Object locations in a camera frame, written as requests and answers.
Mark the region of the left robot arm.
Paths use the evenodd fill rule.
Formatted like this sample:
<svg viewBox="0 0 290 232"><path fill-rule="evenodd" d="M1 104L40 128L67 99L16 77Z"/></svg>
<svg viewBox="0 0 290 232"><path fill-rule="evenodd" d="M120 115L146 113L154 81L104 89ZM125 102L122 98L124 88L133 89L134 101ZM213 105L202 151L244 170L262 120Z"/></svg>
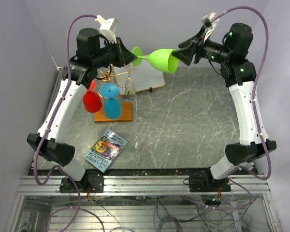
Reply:
<svg viewBox="0 0 290 232"><path fill-rule="evenodd" d="M85 168L74 157L75 148L65 143L72 116L97 77L99 68L109 65L123 67L136 60L136 56L125 48L112 29L85 28L79 31L76 41L76 54L67 57L60 89L51 110L38 132L28 135L27 142L35 151L35 176L38 175L37 161L41 156L62 169L73 179L72 187L83 192L89 186L89 180L84 177Z"/></svg>

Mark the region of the green plastic goblet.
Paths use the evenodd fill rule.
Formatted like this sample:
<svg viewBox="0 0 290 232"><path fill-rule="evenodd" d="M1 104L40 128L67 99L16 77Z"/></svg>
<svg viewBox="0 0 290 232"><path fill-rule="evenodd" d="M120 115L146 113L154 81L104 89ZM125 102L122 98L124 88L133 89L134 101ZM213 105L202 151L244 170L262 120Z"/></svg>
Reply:
<svg viewBox="0 0 290 232"><path fill-rule="evenodd" d="M132 49L132 53L137 59L132 62L132 65L139 66L143 60L147 60L158 71L174 73L179 64L179 59L172 55L174 51L175 49L158 49L145 56L140 47L135 47Z"/></svg>

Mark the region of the red plastic goblet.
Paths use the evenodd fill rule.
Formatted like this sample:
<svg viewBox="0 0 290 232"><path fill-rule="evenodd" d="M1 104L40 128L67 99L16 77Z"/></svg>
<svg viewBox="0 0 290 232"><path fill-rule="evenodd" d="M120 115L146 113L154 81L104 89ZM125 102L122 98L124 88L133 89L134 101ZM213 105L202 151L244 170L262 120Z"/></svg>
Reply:
<svg viewBox="0 0 290 232"><path fill-rule="evenodd" d="M93 91L96 81L93 80L83 96L83 104L85 109L90 113L96 113L102 108L102 101L97 92Z"/></svg>

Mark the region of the clear wine glass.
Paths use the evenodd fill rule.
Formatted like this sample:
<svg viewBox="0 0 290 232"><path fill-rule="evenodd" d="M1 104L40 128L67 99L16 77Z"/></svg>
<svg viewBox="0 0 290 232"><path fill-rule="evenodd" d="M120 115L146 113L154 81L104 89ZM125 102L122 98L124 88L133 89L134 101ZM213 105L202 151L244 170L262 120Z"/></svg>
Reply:
<svg viewBox="0 0 290 232"><path fill-rule="evenodd" d="M128 73L128 77L124 81L125 87L125 96L128 99L132 99L136 96L136 89L135 89L135 84L134 81L131 78L131 73Z"/></svg>

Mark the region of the blue plastic goblet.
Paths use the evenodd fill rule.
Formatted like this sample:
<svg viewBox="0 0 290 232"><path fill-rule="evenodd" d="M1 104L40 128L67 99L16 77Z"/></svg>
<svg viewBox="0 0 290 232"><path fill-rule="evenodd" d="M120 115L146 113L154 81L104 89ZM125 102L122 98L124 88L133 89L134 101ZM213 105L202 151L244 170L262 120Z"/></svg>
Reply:
<svg viewBox="0 0 290 232"><path fill-rule="evenodd" d="M105 98L103 110L109 119L117 119L121 116L121 104L116 98L119 94L119 87L114 83L107 83L101 87L101 95Z"/></svg>

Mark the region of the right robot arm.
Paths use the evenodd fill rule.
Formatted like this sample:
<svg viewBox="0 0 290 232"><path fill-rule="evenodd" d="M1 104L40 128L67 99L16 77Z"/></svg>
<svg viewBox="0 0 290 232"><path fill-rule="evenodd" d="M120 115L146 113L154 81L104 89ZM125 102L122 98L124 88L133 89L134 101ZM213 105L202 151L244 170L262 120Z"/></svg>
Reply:
<svg viewBox="0 0 290 232"><path fill-rule="evenodd" d="M276 150L276 141L269 140L257 102L255 66L246 56L253 40L252 29L243 23L234 23L224 35L222 43L211 41L213 30L202 26L200 31L178 45L172 55L189 66L205 58L220 64L220 75L231 95L239 124L239 142L227 145L225 155L210 168L211 175L204 178L208 191L220 186L220 179L242 164L254 162Z"/></svg>

